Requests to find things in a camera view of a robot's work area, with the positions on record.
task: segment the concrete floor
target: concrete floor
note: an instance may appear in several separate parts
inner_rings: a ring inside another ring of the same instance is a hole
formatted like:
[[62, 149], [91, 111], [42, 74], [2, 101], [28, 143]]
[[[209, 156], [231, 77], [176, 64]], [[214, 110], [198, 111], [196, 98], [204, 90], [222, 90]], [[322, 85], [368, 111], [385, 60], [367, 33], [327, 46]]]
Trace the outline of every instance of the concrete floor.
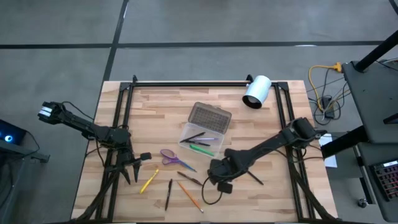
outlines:
[[[122, 0], [2, 0], [1, 44], [110, 44]], [[383, 40], [398, 24], [387, 0], [130, 0], [120, 43], [223, 41]], [[374, 46], [118, 49], [110, 80], [305, 80], [312, 65], [358, 60]], [[43, 101], [72, 101], [94, 116], [109, 49], [0, 49], [0, 119], [32, 132], [48, 164], [28, 163], [13, 223], [70, 218], [87, 141], [65, 126], [37, 119]], [[397, 57], [398, 48], [385, 58]], [[316, 86], [325, 70], [313, 71]], [[330, 72], [329, 80], [342, 74]], [[344, 81], [328, 86], [336, 93]], [[352, 97], [341, 119], [324, 127], [347, 131], [361, 124]], [[339, 217], [382, 223], [377, 206], [359, 209], [359, 181], [334, 179]]]

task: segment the butcher block tabletop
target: butcher block tabletop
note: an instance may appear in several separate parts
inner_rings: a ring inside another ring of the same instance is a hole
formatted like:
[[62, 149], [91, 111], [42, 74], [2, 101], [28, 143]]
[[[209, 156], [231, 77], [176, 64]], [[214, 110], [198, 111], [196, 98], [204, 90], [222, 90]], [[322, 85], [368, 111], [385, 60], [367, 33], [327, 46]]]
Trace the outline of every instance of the butcher block tabletop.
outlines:
[[[287, 81], [296, 118], [306, 117], [313, 124], [312, 113], [307, 99], [304, 82]], [[104, 82], [96, 112], [95, 123], [112, 126], [120, 82]], [[201, 187], [177, 174], [177, 171], [193, 177], [200, 182], [207, 178], [211, 158], [177, 143], [193, 105], [199, 101], [219, 107], [232, 113], [229, 128], [225, 134], [219, 159], [223, 151], [231, 149], [250, 149], [265, 141], [281, 130], [275, 90], [261, 109], [254, 110], [242, 102], [246, 87], [141, 87], [134, 88], [129, 117], [129, 132], [132, 148], [136, 155], [143, 152], [152, 154], [151, 160], [142, 162], [138, 181], [134, 182], [132, 167], [127, 167], [132, 180], [129, 185], [123, 176], [119, 178], [118, 194], [114, 209], [114, 222], [293, 222], [297, 221], [295, 205], [290, 183], [287, 159], [278, 152], [272, 152], [256, 161], [250, 171], [264, 185], [260, 185], [249, 174], [232, 181], [233, 192], [223, 194], [215, 205], [207, 205], [201, 197]], [[126, 94], [121, 109], [121, 119], [126, 105]], [[282, 102], [286, 120], [285, 97]], [[91, 141], [87, 151], [95, 149]], [[161, 149], [170, 149], [178, 158], [192, 166], [197, 172], [190, 171], [179, 164], [163, 165]], [[106, 149], [100, 149], [106, 158]], [[321, 157], [318, 149], [308, 147], [305, 157]], [[337, 217], [335, 203], [322, 159], [305, 161], [308, 181], [312, 192], [326, 210]], [[140, 194], [141, 187], [159, 169], [159, 173]], [[89, 154], [83, 164], [81, 179], [73, 207], [72, 218], [81, 215], [100, 190], [103, 166], [97, 153]], [[173, 179], [170, 202], [165, 211], [165, 202], [170, 179]], [[204, 213], [192, 203], [186, 193], [177, 184], [179, 181], [198, 202]], [[215, 201], [220, 193], [216, 186], [207, 182], [205, 199]], [[304, 217], [308, 217], [304, 194], [300, 191]], [[103, 216], [108, 211], [110, 190], [105, 198]]]

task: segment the pencil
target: pencil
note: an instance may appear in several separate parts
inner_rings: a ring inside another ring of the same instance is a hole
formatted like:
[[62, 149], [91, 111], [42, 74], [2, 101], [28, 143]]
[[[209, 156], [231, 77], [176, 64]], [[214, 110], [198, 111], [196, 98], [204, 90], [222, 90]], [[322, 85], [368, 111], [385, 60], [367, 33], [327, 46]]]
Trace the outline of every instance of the pencil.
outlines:
[[204, 213], [203, 209], [200, 208], [198, 202], [195, 201], [195, 199], [193, 199], [193, 197], [191, 196], [191, 194], [185, 189], [185, 187], [179, 182], [177, 181], [177, 183], [180, 185], [180, 187], [182, 188], [182, 190], [188, 195], [188, 197], [191, 199], [191, 201], [199, 208], [199, 210]]
[[145, 189], [148, 187], [149, 183], [154, 179], [154, 177], [156, 176], [156, 174], [159, 172], [159, 169], [157, 169], [154, 173], [154, 175], [152, 175], [152, 177], [144, 184], [144, 186], [142, 186], [141, 190], [139, 191], [140, 194], [142, 194]]

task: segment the scissors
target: scissors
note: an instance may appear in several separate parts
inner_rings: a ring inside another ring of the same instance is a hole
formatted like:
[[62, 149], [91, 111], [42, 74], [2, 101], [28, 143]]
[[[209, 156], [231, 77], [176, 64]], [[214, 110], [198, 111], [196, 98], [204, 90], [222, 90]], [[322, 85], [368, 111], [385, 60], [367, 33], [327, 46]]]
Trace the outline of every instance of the scissors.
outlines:
[[190, 167], [188, 164], [182, 162], [176, 155], [176, 153], [174, 153], [173, 151], [171, 151], [170, 149], [162, 149], [160, 150], [160, 153], [164, 156], [162, 163], [163, 165], [168, 165], [168, 164], [173, 164], [173, 163], [179, 163], [183, 166], [185, 166], [186, 168], [195, 171], [196, 170], [192, 167]]

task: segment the clear plastic box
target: clear plastic box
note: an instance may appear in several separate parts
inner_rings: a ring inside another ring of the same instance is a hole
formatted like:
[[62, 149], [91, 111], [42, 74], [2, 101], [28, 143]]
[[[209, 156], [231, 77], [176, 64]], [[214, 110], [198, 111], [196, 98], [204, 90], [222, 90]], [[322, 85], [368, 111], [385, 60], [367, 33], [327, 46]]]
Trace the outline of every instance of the clear plastic box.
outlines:
[[[200, 152], [200, 151], [192, 149], [190, 147], [190, 145], [192, 143], [180, 142], [180, 141], [182, 141], [182, 140], [184, 140], [186, 138], [192, 137], [192, 136], [194, 136], [196, 134], [199, 134], [199, 133], [202, 133], [202, 132], [205, 132], [205, 134], [202, 135], [202, 136], [199, 136], [197, 138], [217, 138], [217, 140], [195, 140], [195, 141], [198, 141], [198, 142], [209, 144], [210, 146], [201, 146], [201, 145], [198, 145], [198, 144], [193, 144], [193, 145], [196, 146], [196, 147], [199, 147], [201, 149], [204, 149], [204, 150], [206, 150], [208, 152], [212, 152], [214, 154], [213, 156], [211, 156], [211, 155], [209, 155], [207, 153]], [[221, 149], [221, 146], [223, 144], [223, 141], [224, 141], [224, 134], [217, 133], [215, 131], [210, 131], [209, 129], [197, 126], [197, 125], [192, 124], [192, 123], [187, 123], [184, 126], [184, 129], [182, 131], [180, 139], [178, 140], [178, 144], [180, 146], [185, 147], [187, 149], [190, 149], [190, 150], [192, 150], [194, 152], [197, 152], [197, 153], [200, 153], [200, 154], [212, 157], [212, 158], [216, 158], [218, 156], [218, 154], [220, 153], [220, 149]]]

